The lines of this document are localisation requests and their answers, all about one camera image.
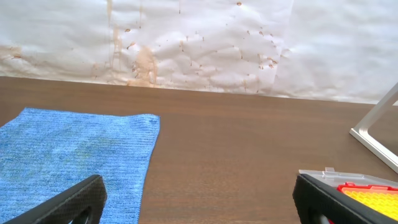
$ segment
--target yellow textured surface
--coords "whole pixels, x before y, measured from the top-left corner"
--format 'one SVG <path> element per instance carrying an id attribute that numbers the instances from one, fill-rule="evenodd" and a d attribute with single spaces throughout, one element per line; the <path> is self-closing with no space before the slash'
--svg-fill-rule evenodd
<path id="1" fill-rule="evenodd" d="M 355 192 L 345 190 L 344 194 L 398 221 L 398 194 Z"/>

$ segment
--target transparent lid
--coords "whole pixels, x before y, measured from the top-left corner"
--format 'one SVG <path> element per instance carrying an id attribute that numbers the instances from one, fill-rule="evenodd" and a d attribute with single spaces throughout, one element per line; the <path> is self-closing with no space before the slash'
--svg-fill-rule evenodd
<path id="1" fill-rule="evenodd" d="M 373 177 L 371 175 L 364 174 L 352 174 L 344 172 L 335 172 L 334 168 L 326 167 L 325 171 L 316 170 L 298 170 L 300 174 L 308 174 L 325 184 L 332 187 L 337 187 L 346 182 L 353 182 L 356 185 L 388 185 L 391 187 L 398 187 L 397 182 L 391 180 L 386 180 L 378 177 Z"/>

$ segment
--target tabletop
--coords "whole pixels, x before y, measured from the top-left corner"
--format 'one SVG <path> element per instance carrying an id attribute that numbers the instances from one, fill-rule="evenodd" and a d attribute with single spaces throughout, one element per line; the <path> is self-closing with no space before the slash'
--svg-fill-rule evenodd
<path id="1" fill-rule="evenodd" d="M 23 108 L 160 116 L 139 223 L 300 223 L 299 169 L 398 175 L 348 132 L 373 107 L 0 77 L 0 126 Z M 398 152 L 398 109 L 370 133 Z"/>

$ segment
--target towel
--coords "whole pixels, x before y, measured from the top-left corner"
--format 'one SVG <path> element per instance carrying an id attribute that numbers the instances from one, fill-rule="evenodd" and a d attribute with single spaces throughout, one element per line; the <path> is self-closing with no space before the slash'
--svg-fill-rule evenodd
<path id="1" fill-rule="evenodd" d="M 108 194 L 101 223 L 138 223 L 159 129 L 152 114 L 24 109 L 0 128 L 0 223 L 92 174 L 103 176 Z"/>

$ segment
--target metal leg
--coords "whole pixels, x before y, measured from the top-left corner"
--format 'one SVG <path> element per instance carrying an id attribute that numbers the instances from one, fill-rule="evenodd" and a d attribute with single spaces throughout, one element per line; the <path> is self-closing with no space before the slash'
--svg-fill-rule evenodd
<path id="1" fill-rule="evenodd" d="M 398 157 L 372 136 L 368 129 L 398 100 L 398 83 L 349 133 L 398 173 Z"/>

